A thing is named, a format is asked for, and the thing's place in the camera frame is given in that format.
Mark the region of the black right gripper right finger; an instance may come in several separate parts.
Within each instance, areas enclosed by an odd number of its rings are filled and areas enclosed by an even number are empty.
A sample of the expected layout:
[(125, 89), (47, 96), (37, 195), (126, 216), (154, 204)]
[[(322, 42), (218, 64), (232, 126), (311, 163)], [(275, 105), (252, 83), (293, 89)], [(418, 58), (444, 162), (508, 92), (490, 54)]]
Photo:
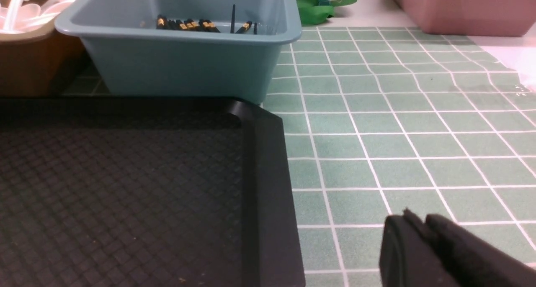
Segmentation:
[(426, 216), (430, 244), (462, 287), (534, 287), (535, 270), (439, 214)]

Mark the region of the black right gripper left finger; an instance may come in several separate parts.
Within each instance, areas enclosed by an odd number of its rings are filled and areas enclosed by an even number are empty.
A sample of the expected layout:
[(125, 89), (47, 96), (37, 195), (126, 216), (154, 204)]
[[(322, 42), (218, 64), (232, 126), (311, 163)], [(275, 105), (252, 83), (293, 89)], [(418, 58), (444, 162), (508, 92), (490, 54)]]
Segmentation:
[(383, 287), (458, 287), (430, 245), (431, 230), (404, 209), (387, 216), (379, 257)]

